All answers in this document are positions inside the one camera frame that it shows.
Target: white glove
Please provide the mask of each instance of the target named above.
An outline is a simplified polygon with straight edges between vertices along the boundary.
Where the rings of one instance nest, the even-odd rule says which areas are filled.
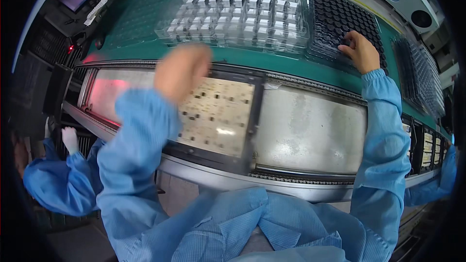
[[[49,131],[49,117],[45,120],[45,133],[44,133],[45,138],[50,137],[50,131]]]
[[[61,129],[61,140],[65,144],[70,155],[79,152],[78,137],[76,136],[76,130],[74,128],[67,126]]]

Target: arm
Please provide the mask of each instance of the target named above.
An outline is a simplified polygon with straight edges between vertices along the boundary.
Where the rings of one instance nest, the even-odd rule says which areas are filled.
[[[378,251],[388,260],[398,240],[403,212],[405,175],[411,164],[406,152],[410,138],[401,124],[401,96],[392,79],[380,69],[375,47],[356,31],[345,35],[350,46],[340,45],[361,72],[362,96],[368,120],[361,166],[356,174],[350,214],[366,228],[367,239],[381,243]]]
[[[178,135],[177,104],[195,88],[195,75],[200,80],[207,73],[206,49],[176,48],[157,66],[154,89],[130,89],[115,104],[124,125],[97,155],[103,184],[97,205],[120,261],[171,259],[185,232],[200,218],[191,206],[168,218],[153,174],[167,139]],[[200,56],[205,57],[202,71],[196,69]]]
[[[81,152],[63,161],[35,160],[26,167],[23,183],[46,209],[82,216],[96,206],[89,164]]]
[[[451,193],[456,177],[455,147],[446,152],[440,176],[405,190],[405,207],[423,205]]]

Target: blue anti-static smock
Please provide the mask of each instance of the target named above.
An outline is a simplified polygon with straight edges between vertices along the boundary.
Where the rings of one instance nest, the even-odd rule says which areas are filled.
[[[102,191],[97,152],[102,140],[92,145],[87,160],[81,152],[61,161],[52,139],[44,139],[45,158],[36,158],[24,170],[23,184],[31,196],[46,209],[67,215],[87,215],[96,206]]]
[[[414,207],[450,195],[456,178],[455,147],[446,151],[440,175],[405,190],[405,207]]]
[[[401,124],[401,97],[378,69],[362,77],[368,101],[364,156],[351,213],[321,203],[248,188],[201,194],[168,217],[153,172],[161,149],[178,134],[178,110],[154,90],[128,90],[115,109],[125,124],[97,156],[104,190],[97,197],[120,261],[227,261],[259,226],[275,252],[236,261],[387,261],[398,239],[410,138]]]

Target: worker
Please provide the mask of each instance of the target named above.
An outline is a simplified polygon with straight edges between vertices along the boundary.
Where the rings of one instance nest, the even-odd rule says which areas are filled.
[[[446,143],[448,149],[443,160],[440,174],[433,179],[417,184],[405,190],[405,207],[423,205],[451,194],[456,178],[455,146]]]
[[[168,217],[154,171],[168,139],[180,131],[177,106],[207,75],[205,46],[174,49],[157,65],[153,88],[129,89],[115,111],[123,126],[98,156],[97,196],[109,241],[120,261],[388,261],[398,240],[410,138],[401,96],[362,35],[340,45],[362,74],[368,105],[364,155],[350,213],[326,204],[246,188],[200,194]]]
[[[23,184],[29,194],[46,209],[73,216],[83,216],[98,209],[96,196],[102,191],[97,166],[97,152],[103,142],[97,139],[87,159],[79,151],[76,130],[61,130],[68,149],[66,161],[60,160],[50,138],[49,119],[45,125],[45,158],[36,158],[24,170]]]

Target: green workbench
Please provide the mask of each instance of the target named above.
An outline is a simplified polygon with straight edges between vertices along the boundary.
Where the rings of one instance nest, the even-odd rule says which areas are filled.
[[[172,48],[157,37],[155,30],[160,27],[158,23],[166,18],[167,12],[171,12],[172,8],[178,9],[178,6],[173,6],[172,0],[115,0],[96,29],[96,33],[106,34],[102,49],[97,50],[91,44],[83,62],[162,58]],[[389,75],[400,88],[397,64],[391,47],[391,38],[399,35],[399,32],[380,18],[377,20]],[[304,55],[286,57],[248,49],[219,47],[213,47],[212,50],[214,61],[287,73],[361,93],[360,77],[332,68],[331,63],[322,65],[311,62]],[[403,112],[436,130],[435,120],[431,116],[419,112],[405,101]],[[445,129],[442,128],[441,133],[450,138]]]

